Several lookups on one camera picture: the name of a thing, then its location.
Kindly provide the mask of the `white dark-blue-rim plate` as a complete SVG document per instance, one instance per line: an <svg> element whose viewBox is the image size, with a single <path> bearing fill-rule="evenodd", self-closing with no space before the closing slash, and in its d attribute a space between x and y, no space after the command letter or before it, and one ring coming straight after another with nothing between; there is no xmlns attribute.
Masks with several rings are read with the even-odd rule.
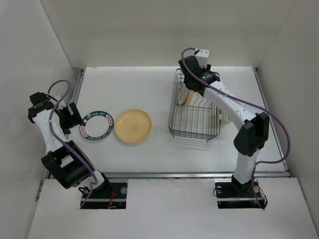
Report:
<svg viewBox="0 0 319 239"><path fill-rule="evenodd" d="M183 103L183 106L188 106L189 103L192 101L193 96L194 96L194 91L189 91L188 96Z"/></svg>
<svg viewBox="0 0 319 239"><path fill-rule="evenodd" d="M84 116L86 125L79 126L80 135L88 141L98 142L106 139L114 129L113 117L105 111L93 111Z"/></svg>

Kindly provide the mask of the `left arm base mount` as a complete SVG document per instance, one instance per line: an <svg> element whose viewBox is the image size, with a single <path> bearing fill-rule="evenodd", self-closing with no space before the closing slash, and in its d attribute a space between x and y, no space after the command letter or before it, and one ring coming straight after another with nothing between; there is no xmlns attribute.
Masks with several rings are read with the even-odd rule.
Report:
<svg viewBox="0 0 319 239"><path fill-rule="evenodd" d="M89 189L80 187L84 193L80 202L80 209L126 209L128 194L128 179L109 179L111 186L101 186L94 189L88 199Z"/></svg>

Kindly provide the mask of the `white cutlery holder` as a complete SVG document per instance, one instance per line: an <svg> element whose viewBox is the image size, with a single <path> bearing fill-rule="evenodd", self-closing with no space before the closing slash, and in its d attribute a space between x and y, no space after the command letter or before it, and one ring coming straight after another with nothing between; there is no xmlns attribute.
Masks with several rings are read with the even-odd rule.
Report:
<svg viewBox="0 0 319 239"><path fill-rule="evenodd" d="M218 109L218 113L219 113L220 128L223 128L226 125L232 123L230 118L221 109Z"/></svg>

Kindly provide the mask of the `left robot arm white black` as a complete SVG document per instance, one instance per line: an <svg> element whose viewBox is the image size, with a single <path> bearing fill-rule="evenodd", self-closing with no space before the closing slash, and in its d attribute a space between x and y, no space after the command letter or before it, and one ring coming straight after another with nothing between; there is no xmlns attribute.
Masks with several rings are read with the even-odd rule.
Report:
<svg viewBox="0 0 319 239"><path fill-rule="evenodd" d="M84 196L107 197L113 187L107 177L96 170L74 141L67 141L70 129L83 126L75 103L61 102L54 109L57 98L37 92L30 97L29 120L36 124L43 136L46 155L41 162L52 176L65 188L77 187Z"/></svg>

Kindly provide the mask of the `white grey-ring flower plate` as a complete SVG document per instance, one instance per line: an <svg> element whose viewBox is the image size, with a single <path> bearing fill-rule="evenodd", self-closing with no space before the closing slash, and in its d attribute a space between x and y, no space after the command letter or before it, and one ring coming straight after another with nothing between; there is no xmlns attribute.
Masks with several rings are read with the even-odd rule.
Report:
<svg viewBox="0 0 319 239"><path fill-rule="evenodd" d="M183 105L188 98L190 90L182 83L177 90L177 104Z"/></svg>

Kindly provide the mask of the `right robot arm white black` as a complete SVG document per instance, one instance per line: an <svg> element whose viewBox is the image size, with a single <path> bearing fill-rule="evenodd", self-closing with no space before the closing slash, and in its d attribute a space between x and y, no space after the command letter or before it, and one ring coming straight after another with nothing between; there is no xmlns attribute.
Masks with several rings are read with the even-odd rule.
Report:
<svg viewBox="0 0 319 239"><path fill-rule="evenodd" d="M246 103L234 100L234 96L210 68L201 68L195 56L178 61L184 74L185 86L214 103L226 114L238 130L233 143L238 151L237 164L232 176L231 191L243 196L249 190L252 173L260 150L269 137L270 118L258 113Z"/></svg>

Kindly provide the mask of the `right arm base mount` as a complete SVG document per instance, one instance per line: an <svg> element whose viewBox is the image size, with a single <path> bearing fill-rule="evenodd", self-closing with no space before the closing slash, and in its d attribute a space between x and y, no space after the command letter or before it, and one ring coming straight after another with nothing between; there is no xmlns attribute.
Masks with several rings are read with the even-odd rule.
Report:
<svg viewBox="0 0 319 239"><path fill-rule="evenodd" d="M240 188L230 180L215 180L213 195L217 198L219 209L265 209L268 205L267 196L258 181L251 182Z"/></svg>

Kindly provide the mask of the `yellow bear plate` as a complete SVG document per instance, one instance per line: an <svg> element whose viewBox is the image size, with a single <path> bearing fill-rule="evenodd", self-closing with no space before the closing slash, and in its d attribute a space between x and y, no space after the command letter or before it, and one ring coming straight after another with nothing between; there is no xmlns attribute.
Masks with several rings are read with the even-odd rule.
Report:
<svg viewBox="0 0 319 239"><path fill-rule="evenodd" d="M115 121L115 134L125 143L140 143L147 139L151 130L151 117L140 109L124 111Z"/></svg>

